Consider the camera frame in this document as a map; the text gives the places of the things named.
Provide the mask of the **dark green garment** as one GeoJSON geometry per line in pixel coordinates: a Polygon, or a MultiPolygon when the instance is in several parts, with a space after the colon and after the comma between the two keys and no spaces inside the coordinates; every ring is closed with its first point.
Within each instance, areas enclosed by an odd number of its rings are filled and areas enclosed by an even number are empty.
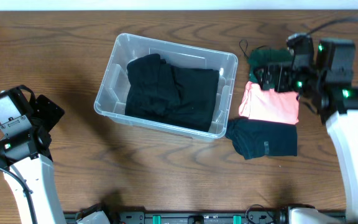
{"type": "Polygon", "coordinates": [[[242,39],[239,47],[244,54],[249,65],[249,81],[257,83],[257,77],[254,75],[254,69],[263,67],[269,63],[287,63],[292,62],[293,56],[287,49],[273,49],[268,45],[261,45],[247,53],[248,41],[242,39]]]}

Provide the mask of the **large black garment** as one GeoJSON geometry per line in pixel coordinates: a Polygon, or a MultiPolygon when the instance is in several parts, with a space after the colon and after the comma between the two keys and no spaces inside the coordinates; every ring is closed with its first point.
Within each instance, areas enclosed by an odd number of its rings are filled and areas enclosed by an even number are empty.
{"type": "Polygon", "coordinates": [[[219,72],[213,69],[171,67],[177,97],[159,105],[155,120],[165,124],[207,132],[211,126],[219,72]]]}

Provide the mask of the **small black garment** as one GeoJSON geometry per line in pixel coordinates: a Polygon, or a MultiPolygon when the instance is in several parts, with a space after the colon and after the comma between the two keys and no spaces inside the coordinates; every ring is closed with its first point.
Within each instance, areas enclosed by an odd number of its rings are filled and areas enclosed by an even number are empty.
{"type": "Polygon", "coordinates": [[[159,54],[146,55],[128,63],[127,76],[131,87],[126,100],[126,115],[160,118],[180,105],[172,66],[159,54]]]}

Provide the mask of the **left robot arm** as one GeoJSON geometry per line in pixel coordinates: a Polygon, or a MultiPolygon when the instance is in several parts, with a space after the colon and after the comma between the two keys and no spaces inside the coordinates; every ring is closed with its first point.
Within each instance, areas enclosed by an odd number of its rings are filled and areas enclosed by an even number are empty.
{"type": "Polygon", "coordinates": [[[45,95],[19,85],[0,92],[0,171],[22,223],[65,223],[49,146],[65,114],[45,95]]]}

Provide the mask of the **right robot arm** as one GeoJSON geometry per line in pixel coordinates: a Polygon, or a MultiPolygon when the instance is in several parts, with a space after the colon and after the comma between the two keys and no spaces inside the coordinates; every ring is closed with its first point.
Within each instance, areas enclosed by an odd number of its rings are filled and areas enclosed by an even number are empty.
{"type": "Polygon", "coordinates": [[[346,195],[346,223],[358,223],[358,87],[352,86],[355,43],[322,39],[313,47],[308,35],[287,40],[291,62],[255,67],[263,90],[295,91],[311,100],[331,138],[346,195]]]}

